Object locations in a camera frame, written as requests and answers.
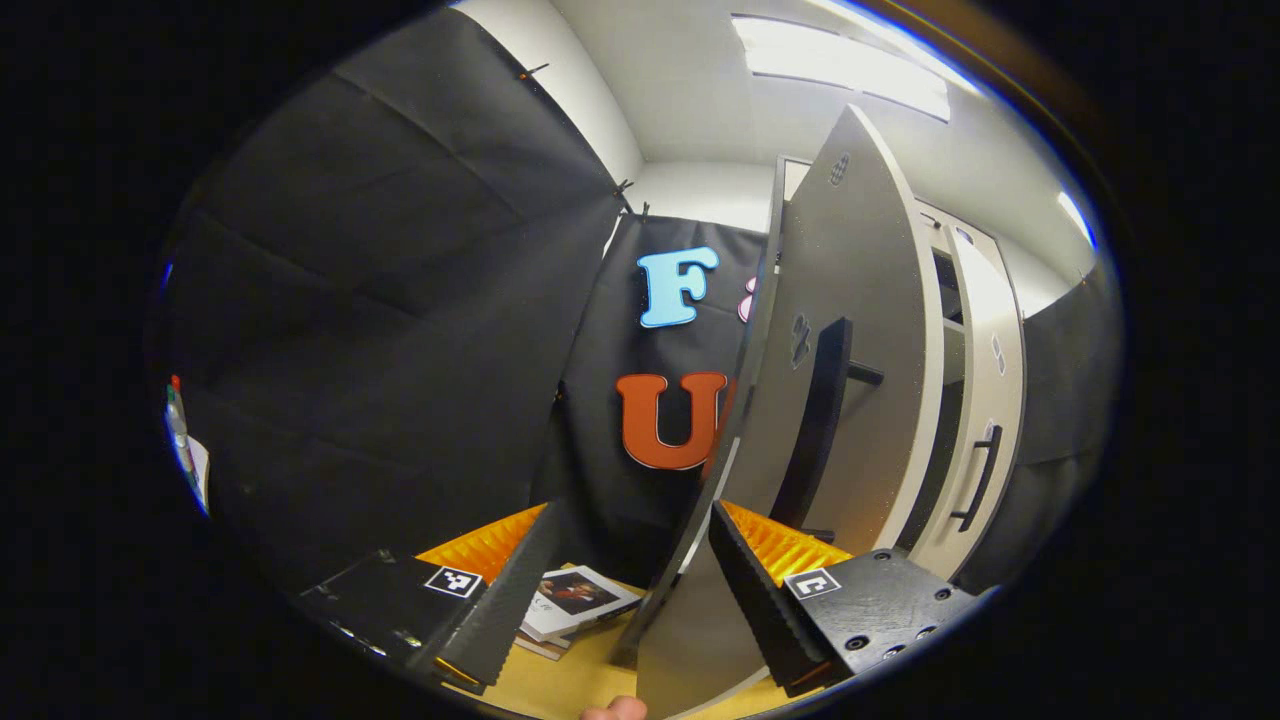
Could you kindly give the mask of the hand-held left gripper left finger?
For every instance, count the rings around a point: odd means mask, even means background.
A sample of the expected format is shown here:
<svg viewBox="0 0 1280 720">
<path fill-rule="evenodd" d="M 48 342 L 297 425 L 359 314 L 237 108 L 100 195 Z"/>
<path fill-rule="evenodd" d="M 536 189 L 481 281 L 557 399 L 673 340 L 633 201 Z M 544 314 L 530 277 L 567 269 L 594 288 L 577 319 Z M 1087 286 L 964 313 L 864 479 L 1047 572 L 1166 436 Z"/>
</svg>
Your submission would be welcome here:
<svg viewBox="0 0 1280 720">
<path fill-rule="evenodd" d="M 404 679 L 483 694 L 500 676 L 568 516 L 566 502 L 552 501 L 419 555 L 378 550 L 297 603 Z"/>
</svg>

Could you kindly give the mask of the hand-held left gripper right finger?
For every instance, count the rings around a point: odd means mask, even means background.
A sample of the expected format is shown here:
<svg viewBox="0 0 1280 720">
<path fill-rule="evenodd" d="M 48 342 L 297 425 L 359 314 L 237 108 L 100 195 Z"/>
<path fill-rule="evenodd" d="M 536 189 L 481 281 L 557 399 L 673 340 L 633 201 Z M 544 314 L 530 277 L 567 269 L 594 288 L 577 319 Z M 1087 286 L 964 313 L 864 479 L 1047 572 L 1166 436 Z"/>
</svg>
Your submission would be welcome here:
<svg viewBox="0 0 1280 720">
<path fill-rule="evenodd" d="M 728 501 L 708 538 L 774 683 L 797 697 L 909 659 L 986 606 L 893 548 L 852 556 Z"/>
</svg>

